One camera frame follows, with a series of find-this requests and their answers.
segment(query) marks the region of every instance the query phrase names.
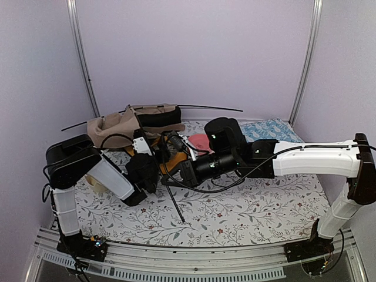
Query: beige round object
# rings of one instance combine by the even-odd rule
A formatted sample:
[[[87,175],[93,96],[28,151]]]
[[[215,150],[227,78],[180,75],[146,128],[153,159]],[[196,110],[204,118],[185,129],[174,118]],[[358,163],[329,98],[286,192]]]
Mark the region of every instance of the beige round object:
[[[107,191],[107,188],[99,183],[94,177],[91,175],[86,174],[85,179],[88,182],[89,186],[93,189],[96,193],[103,193]]]

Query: floral pattern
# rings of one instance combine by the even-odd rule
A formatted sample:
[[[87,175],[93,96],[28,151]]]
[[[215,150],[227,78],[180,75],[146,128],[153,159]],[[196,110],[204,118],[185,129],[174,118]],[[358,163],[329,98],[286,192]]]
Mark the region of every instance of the floral pattern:
[[[185,122],[185,135],[204,132],[206,122]],[[280,119],[240,122],[248,141],[280,139],[301,142]],[[124,152],[106,154],[122,169],[129,161]],[[237,179],[222,175],[214,183]],[[217,189],[205,182],[202,189]],[[180,221],[166,187],[136,207],[127,207],[112,192],[95,193],[85,179],[76,185],[78,220],[85,235],[109,240],[164,246],[239,246],[302,239],[313,222],[328,209],[316,175],[294,174],[275,179],[246,179],[223,193],[202,194],[171,187],[185,223]]]

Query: beige fabric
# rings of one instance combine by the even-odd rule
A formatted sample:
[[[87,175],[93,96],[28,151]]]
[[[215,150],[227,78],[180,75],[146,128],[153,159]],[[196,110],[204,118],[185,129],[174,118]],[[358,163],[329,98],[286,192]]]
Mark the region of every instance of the beige fabric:
[[[88,121],[88,135],[96,147],[100,147],[103,140],[114,133],[126,135],[133,140],[133,132],[140,128],[134,113],[138,115],[154,115],[171,112],[175,110],[175,107],[176,105],[169,104],[163,104],[163,107],[158,107],[158,105],[128,106],[123,115],[120,113],[112,113],[108,116]],[[149,139],[156,138],[159,136],[158,133],[167,130],[183,131],[185,130],[185,126],[179,123],[165,127],[145,127],[146,135]],[[117,149],[131,144],[132,143],[124,137],[114,136],[108,139],[103,147]]]

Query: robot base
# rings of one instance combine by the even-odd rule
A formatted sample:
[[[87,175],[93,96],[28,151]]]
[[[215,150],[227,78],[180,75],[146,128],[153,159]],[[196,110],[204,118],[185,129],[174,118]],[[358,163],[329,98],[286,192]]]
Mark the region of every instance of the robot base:
[[[305,260],[334,251],[333,240],[322,239],[317,233],[318,220],[313,224],[311,238],[284,245],[287,261]]]
[[[57,251],[74,257],[104,262],[107,255],[106,243],[97,245],[97,241],[84,239],[82,232],[72,236],[61,236]]]

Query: white panel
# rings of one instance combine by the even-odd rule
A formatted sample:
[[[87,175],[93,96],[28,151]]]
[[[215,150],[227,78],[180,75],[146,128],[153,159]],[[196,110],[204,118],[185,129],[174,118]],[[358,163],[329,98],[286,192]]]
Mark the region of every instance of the white panel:
[[[303,67],[314,1],[77,1],[101,114],[127,104],[225,106],[287,120]]]
[[[65,1],[0,0],[0,280],[20,282],[41,225],[48,146],[92,118]]]
[[[307,142],[349,139],[356,132],[376,145],[376,2],[324,1],[320,31],[296,132]],[[345,178],[326,176],[329,199]],[[376,277],[376,204],[351,222],[370,281]]]

